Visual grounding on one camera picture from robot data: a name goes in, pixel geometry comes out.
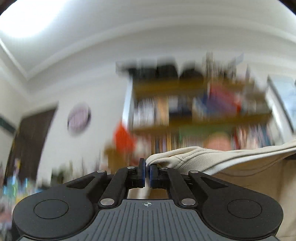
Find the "cream t-shirt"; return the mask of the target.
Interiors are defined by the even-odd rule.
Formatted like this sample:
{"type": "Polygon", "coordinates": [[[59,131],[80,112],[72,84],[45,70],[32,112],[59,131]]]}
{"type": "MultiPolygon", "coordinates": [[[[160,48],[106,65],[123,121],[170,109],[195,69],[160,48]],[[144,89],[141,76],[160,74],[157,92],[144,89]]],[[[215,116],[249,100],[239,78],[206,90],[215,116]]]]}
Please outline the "cream t-shirt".
{"type": "Polygon", "coordinates": [[[295,240],[295,140],[253,150],[218,151],[188,147],[154,154],[146,166],[157,164],[187,174],[201,171],[224,181],[266,194],[283,208],[280,240],[295,240]]]}

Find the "dark brown door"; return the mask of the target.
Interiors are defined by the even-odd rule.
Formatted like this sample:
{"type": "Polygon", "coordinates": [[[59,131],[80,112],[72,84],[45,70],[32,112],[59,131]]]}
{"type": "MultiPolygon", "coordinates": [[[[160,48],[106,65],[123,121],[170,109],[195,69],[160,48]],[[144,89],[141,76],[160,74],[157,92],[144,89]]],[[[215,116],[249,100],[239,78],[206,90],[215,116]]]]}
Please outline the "dark brown door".
{"type": "Polygon", "coordinates": [[[11,146],[8,163],[4,175],[4,184],[13,175],[15,160],[20,160],[18,179],[35,181],[43,151],[56,108],[26,115],[22,118],[11,146]]]}

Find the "wooden bookshelf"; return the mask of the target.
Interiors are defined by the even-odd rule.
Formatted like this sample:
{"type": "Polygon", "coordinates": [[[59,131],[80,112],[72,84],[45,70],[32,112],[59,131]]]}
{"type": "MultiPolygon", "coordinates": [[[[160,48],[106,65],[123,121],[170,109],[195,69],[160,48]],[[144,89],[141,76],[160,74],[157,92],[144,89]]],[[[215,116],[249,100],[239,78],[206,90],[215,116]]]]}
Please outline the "wooden bookshelf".
{"type": "Polygon", "coordinates": [[[265,92],[252,79],[238,79],[236,65],[207,55],[181,70],[173,59],[119,62],[129,78],[117,145],[147,150],[144,157],[181,148],[253,150],[282,145],[265,92]]]}

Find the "round wall clock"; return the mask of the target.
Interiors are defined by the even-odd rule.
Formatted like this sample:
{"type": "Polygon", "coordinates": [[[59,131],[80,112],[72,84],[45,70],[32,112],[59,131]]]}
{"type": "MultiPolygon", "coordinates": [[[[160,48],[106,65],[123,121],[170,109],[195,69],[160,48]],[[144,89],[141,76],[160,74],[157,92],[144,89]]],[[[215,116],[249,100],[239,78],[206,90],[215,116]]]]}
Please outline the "round wall clock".
{"type": "Polygon", "coordinates": [[[82,134],[91,122],[91,109],[87,103],[79,103],[70,111],[67,130],[71,136],[82,134]]]}

